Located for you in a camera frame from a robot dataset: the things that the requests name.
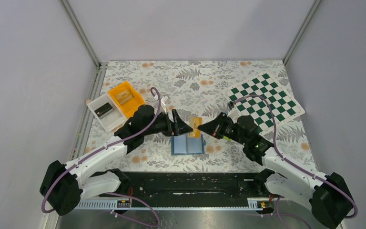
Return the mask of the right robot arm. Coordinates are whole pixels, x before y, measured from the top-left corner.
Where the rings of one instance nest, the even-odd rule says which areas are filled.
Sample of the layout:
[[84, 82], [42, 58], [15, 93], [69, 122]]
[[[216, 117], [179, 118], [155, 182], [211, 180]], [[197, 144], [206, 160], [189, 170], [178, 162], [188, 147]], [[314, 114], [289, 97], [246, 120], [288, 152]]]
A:
[[337, 228], [354, 209], [355, 202], [341, 175], [308, 169], [279, 155], [274, 144], [259, 135], [251, 116], [240, 116], [234, 122], [220, 113], [197, 128], [216, 139], [227, 137], [243, 145], [245, 156], [265, 167], [259, 180], [268, 192], [305, 207], [323, 226]]

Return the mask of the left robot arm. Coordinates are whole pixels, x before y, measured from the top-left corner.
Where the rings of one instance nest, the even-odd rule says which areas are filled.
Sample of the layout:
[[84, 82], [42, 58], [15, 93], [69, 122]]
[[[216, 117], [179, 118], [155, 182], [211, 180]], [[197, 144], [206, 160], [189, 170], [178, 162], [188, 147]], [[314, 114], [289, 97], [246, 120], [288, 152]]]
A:
[[84, 199], [119, 190], [121, 183], [127, 179], [121, 171], [95, 173], [105, 164], [139, 147], [147, 135], [161, 133], [171, 137], [192, 130], [175, 109], [169, 117], [150, 105], [141, 105], [101, 147], [66, 163], [56, 160], [49, 164], [40, 187], [42, 212], [55, 211], [63, 216]]

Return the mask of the blue card holder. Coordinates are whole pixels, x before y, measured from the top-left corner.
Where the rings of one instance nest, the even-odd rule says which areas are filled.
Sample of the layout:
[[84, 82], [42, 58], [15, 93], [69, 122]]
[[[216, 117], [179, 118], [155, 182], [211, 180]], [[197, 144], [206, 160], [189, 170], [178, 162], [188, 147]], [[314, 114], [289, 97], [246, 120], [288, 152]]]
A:
[[205, 145], [203, 135], [199, 138], [189, 137], [188, 134], [174, 136], [171, 139], [171, 155], [202, 155], [205, 154]]

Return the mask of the gold credit card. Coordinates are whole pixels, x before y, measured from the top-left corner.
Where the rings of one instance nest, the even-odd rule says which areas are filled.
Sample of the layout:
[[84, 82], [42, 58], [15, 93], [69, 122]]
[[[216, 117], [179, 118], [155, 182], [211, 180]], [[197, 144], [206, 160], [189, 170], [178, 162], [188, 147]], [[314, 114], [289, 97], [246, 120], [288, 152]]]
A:
[[190, 127], [193, 129], [192, 132], [188, 134], [188, 137], [190, 138], [200, 138], [201, 137], [201, 131], [198, 129], [198, 126], [202, 124], [202, 118], [201, 117], [192, 117], [190, 119]]

